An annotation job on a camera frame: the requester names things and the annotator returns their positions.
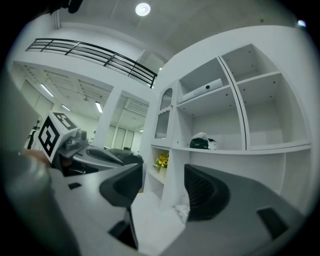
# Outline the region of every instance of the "white pillar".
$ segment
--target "white pillar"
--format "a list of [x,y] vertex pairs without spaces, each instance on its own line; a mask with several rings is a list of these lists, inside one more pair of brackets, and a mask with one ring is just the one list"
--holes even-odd
[[107,132],[111,123],[112,116],[115,112],[118,100],[122,90],[114,87],[104,105],[103,113],[99,119],[98,126],[95,130],[93,145],[103,149],[107,139]]

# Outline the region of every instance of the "white box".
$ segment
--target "white box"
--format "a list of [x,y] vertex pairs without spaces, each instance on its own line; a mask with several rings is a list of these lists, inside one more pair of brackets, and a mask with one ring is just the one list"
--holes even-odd
[[43,147],[43,152],[52,163],[57,149],[67,140],[75,136],[79,128],[61,112],[49,112],[44,121],[38,139]]

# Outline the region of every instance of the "black metal railing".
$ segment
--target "black metal railing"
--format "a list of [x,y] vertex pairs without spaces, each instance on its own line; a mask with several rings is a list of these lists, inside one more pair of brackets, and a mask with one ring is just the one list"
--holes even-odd
[[138,62],[91,43],[58,38],[37,38],[25,51],[71,55],[118,71],[152,88],[157,74]]

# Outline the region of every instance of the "white shelving unit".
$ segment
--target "white shelving unit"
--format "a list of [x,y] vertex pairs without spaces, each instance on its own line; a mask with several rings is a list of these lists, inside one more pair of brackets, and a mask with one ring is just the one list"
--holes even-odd
[[[183,95],[217,79],[223,87],[179,103]],[[290,181],[302,191],[305,184],[298,177],[305,182],[311,169],[307,122],[289,81],[260,49],[252,44],[233,49],[200,65],[162,93],[168,89],[171,103],[164,109],[158,103],[159,118],[154,124],[155,136],[163,126],[166,135],[151,140],[145,185],[158,195],[162,210],[180,204],[186,194],[185,164],[254,179],[294,206],[301,205]],[[190,148],[199,132],[214,139],[217,150]],[[159,180],[152,165],[163,150],[169,152],[169,163],[165,179]]]

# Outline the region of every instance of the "cabinet door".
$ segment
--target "cabinet door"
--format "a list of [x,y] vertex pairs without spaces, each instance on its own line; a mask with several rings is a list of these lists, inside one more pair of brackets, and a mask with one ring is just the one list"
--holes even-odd
[[178,82],[172,83],[161,92],[157,116],[154,121],[152,144],[170,147],[172,143],[173,119],[177,102]]

